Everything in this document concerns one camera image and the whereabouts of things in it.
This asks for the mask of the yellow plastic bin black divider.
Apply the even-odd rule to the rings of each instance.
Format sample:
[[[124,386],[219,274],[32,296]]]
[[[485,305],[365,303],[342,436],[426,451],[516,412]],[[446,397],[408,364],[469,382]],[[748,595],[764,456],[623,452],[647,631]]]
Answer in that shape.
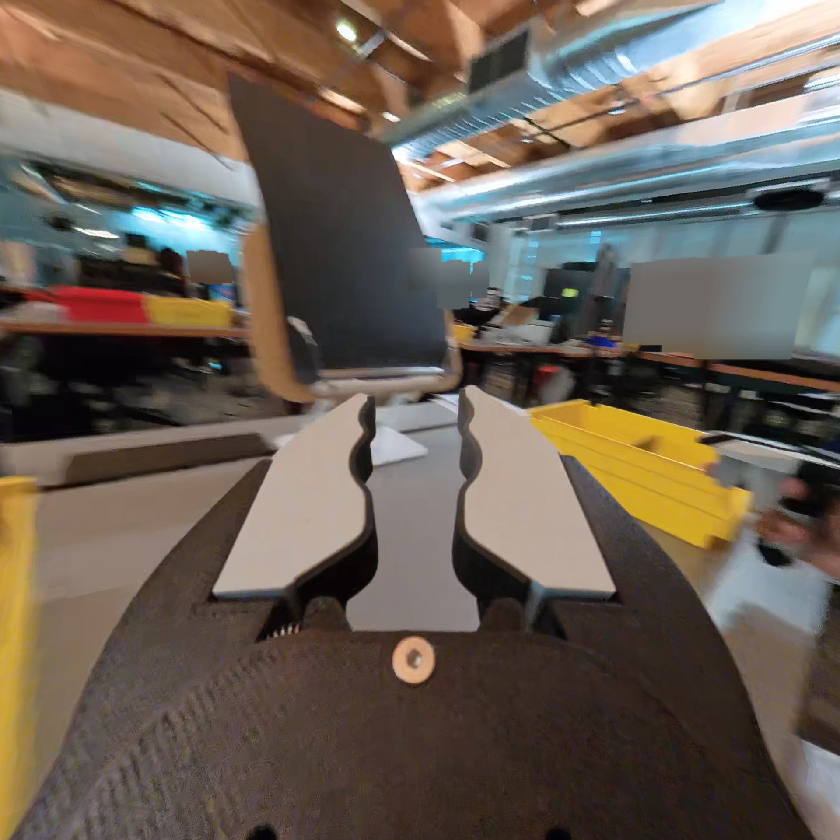
[[[717,453],[696,430],[583,400],[529,410],[635,519],[700,549],[736,538],[751,494],[707,473]]]

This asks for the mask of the silver ventilation ducts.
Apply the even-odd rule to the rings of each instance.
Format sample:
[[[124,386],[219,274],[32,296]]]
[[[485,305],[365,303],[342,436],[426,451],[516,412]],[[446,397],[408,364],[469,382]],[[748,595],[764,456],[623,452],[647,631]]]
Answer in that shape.
[[[625,6],[562,35],[539,18],[497,39],[469,66],[467,92],[416,110],[383,133],[399,164],[433,152],[477,151],[489,132],[524,123],[560,144],[563,132],[603,130],[609,117],[665,105],[678,122],[588,143],[532,164],[436,187],[416,210],[440,221],[532,217],[646,196],[708,193],[838,173],[838,87],[740,111],[733,97],[808,71],[838,69],[838,2],[687,2]]]

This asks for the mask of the wooden workbench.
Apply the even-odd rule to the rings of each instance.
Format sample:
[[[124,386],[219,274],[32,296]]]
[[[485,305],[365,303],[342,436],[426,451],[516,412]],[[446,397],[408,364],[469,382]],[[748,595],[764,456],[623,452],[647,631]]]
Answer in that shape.
[[[2,318],[1,331],[7,334],[58,335],[77,337],[249,340],[249,331],[238,327],[177,327],[154,323],[125,322],[34,322]]]
[[[713,374],[737,376],[756,382],[771,382],[791,386],[802,391],[839,393],[838,379],[826,379],[807,375],[781,373],[750,368],[742,364],[697,360],[684,353],[641,352],[625,348],[595,348],[589,345],[564,348],[558,344],[494,344],[476,341],[456,341],[462,351],[494,354],[542,354],[556,356],[567,361],[581,361],[587,358],[601,358],[609,361],[638,359],[655,364],[666,364]]]

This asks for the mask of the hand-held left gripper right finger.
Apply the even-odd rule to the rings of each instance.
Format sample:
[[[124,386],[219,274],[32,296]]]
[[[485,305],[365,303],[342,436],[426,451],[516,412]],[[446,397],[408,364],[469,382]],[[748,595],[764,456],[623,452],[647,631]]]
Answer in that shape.
[[[467,386],[458,397],[453,567],[484,614],[498,600],[540,613],[554,599],[617,592],[560,452],[525,412]]]

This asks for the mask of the red storage bin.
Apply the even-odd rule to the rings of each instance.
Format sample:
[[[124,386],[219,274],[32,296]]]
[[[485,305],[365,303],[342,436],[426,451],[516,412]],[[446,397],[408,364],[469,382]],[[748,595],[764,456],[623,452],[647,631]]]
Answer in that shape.
[[[145,296],[126,290],[91,287],[58,287],[51,293],[69,322],[145,324]]]

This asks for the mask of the white tablet stand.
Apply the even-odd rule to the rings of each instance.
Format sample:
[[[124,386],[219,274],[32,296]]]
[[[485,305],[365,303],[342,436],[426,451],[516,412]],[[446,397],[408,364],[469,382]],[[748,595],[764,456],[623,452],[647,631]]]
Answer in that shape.
[[[455,387],[463,373],[460,350],[454,336],[453,312],[444,310],[447,349],[443,368],[393,368],[320,371],[313,383],[302,389],[311,404],[310,414],[318,417],[352,396],[363,394],[383,400],[376,409],[376,432],[371,442],[373,467],[386,466],[427,454],[413,440],[415,433],[452,427],[458,406],[446,401],[421,403],[423,396],[441,395]]]

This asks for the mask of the black board wooden frame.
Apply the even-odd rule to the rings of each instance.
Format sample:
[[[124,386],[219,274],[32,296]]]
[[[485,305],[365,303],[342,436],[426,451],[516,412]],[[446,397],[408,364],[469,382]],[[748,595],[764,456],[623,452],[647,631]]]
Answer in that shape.
[[[455,389],[452,317],[409,280],[426,242],[390,150],[239,75],[227,84],[264,207],[240,270],[262,385],[301,405]]]

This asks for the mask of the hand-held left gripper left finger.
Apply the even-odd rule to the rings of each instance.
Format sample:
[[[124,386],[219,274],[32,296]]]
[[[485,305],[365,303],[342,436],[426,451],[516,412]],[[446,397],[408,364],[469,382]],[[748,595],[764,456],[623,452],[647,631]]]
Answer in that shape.
[[[302,614],[320,597],[346,608],[372,582],[374,436],[374,400],[355,395],[276,451],[213,586],[216,599],[278,597]]]

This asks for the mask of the black monitor green sticker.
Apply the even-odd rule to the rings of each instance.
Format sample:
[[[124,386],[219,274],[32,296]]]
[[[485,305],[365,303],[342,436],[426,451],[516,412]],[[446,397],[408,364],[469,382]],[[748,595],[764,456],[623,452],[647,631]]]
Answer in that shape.
[[[596,263],[571,261],[548,269],[542,289],[541,317],[573,318],[592,286]]]

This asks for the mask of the person's right hand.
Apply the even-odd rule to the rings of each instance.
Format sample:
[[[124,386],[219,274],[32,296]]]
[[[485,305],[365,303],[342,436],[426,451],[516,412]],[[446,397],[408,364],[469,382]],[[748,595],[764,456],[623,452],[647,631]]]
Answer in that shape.
[[[813,524],[801,524],[778,509],[769,509],[760,514],[754,530],[839,582],[839,499]]]

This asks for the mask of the yellow storage bin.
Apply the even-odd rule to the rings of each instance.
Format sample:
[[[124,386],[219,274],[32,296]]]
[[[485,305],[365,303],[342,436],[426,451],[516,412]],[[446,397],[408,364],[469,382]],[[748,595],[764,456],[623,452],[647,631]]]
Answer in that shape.
[[[143,310],[150,323],[178,329],[227,329],[234,320],[226,301],[145,296]]]

